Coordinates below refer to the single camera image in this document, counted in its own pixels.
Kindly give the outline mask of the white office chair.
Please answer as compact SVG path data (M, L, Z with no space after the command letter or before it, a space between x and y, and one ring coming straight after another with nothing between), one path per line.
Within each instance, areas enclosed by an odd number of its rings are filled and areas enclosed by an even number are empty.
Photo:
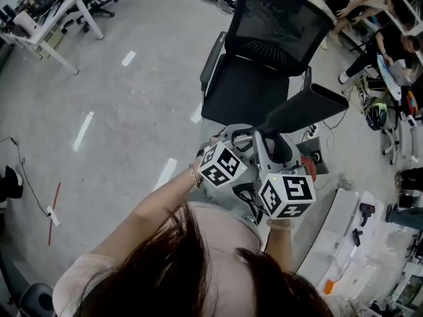
M412 115L398 122L396 129L386 127L381 133L388 138L389 145L382 150L382 155L389 155L389 164L394 165L399 155L409 162L418 163L418 125Z

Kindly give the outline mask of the red vacuum cleaner canister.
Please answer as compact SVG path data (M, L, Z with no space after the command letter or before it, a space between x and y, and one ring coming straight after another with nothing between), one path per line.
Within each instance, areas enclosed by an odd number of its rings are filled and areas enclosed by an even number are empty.
M317 169L316 169L315 162L313 161L313 159L310 158L310 157L302 156L301 157L301 163L302 163L302 166L305 169L306 174L310 175L312 177L312 181L315 182L316 179L317 179Z

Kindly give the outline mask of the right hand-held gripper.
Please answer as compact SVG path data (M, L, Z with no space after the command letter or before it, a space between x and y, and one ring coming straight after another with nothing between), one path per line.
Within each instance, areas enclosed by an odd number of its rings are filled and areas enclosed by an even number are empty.
M288 136L280 134L282 162L287 169L274 171L266 140L255 130L252 144L259 169L260 187L256 192L258 206L271 219L296 219L303 216L317 202L313 177L307 167L301 165L301 153Z

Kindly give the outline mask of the white power strip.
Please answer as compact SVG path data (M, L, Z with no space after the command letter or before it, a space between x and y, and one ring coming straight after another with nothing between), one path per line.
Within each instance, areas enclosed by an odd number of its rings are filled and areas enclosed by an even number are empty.
M319 124L313 124L309 126L309 129L307 129L303 135L302 142L304 142L305 140L310 140L315 138L319 128L320 128Z

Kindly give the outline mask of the person's right forearm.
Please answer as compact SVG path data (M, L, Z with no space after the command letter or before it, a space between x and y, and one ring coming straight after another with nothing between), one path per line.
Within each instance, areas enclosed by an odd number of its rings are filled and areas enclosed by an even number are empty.
M283 271L293 268L290 231L271 231L268 235L266 253L272 257Z

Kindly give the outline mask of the black mesh office chair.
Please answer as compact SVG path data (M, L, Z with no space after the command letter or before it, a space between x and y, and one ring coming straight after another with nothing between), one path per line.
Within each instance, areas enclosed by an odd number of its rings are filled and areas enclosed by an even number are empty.
M288 99L290 77L306 72L332 26L308 0L237 0L200 75L201 116L260 125Z

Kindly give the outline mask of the person's pink shirt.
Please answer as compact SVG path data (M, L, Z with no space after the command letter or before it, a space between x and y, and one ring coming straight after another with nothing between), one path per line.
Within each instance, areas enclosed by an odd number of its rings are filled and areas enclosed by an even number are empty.
M206 315L254 317L253 281L246 263L236 255L237 248L251 252L260 249L256 231L230 212L207 203L190 204L210 256L209 291ZM117 270L115 257L90 253L80 256L62 275L53 293L53 306L59 317L72 317L81 298Z

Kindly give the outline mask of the small round table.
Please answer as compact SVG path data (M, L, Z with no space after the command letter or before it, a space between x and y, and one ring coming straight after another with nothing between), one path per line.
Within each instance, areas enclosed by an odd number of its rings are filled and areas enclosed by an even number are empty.
M404 60L395 61L389 65L382 55L377 55L377 65L390 95L394 100L400 101L402 97L402 87L410 86L410 79L405 75L402 64Z

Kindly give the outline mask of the black green helmet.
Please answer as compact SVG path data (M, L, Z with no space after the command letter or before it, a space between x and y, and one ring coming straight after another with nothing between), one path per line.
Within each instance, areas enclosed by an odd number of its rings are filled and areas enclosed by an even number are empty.
M380 99L373 97L365 109L365 119L370 129L379 131L387 121L387 105Z

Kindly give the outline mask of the dark grey fabric bag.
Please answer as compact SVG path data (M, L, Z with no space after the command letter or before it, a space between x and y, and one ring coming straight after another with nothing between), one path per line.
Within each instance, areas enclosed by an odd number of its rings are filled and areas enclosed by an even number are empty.
M297 144L297 148L303 156L310 158L314 162L317 175L329 173L327 165L323 160L321 143L318 137Z

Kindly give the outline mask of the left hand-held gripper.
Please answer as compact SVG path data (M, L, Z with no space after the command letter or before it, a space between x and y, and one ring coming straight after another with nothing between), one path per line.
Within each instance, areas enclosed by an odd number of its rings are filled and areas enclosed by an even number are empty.
M253 126L244 123L228 125L220 134L219 140L203 155L198 168L199 174L213 187L221 188L237 180L247 166L224 144L232 144L232 138L241 134L253 134ZM254 151L252 141L235 142L237 154L251 154Z

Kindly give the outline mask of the white worktable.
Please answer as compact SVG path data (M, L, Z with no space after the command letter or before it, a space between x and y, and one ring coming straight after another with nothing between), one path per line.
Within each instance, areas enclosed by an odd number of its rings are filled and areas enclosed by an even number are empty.
M367 304L382 304L396 298L393 289L403 280L406 253L414 230L385 222L389 204L398 202L398 190L375 196L336 190L325 197L323 212L313 210L295 234L295 270L311 282L335 317L365 317ZM375 214L361 227L360 203L375 206ZM360 246L352 239L362 230ZM323 293L328 279L337 280L331 295Z

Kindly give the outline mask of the person's left forearm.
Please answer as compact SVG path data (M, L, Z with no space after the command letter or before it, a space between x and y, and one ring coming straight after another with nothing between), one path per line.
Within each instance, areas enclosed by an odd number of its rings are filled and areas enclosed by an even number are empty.
M91 253L110 257L117 263L124 261L186 202L191 189L201 179L199 165L199 160L192 162L186 170L149 194Z

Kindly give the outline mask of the white office desk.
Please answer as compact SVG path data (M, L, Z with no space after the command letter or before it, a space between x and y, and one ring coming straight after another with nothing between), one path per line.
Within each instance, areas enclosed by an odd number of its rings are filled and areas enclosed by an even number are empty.
M93 19L89 10L82 0L64 0L61 7L58 9L55 15L50 15L46 18L43 25L36 24L35 21L27 15L27 13L21 12L17 15L14 21L26 20L27 23L23 23L22 27L30 34L28 38L16 36L10 33L4 33L0 31L0 37L8 40L18 40L22 42L26 48L30 46L41 46L50 56L61 63L66 69L72 72L74 75L79 73L79 70L74 67L70 62L63 58L53 47L51 47L47 41L46 36L50 33L50 30L57 24L59 19L72 8L74 5L77 6L78 10L83 14L85 20L88 22L91 30L96 34L99 40L104 38L104 34L98 27L97 23Z

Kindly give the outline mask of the black vacuum nozzle attachment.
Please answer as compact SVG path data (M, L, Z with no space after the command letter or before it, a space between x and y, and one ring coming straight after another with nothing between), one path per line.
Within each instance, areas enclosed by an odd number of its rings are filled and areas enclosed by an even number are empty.
M288 151L288 144L282 134L293 133L314 123L337 115L349 108L349 103L337 94L317 83L311 83L295 96L272 110L263 124L255 127L263 139L275 143L276 156L270 160L276 163L288 162L293 153Z

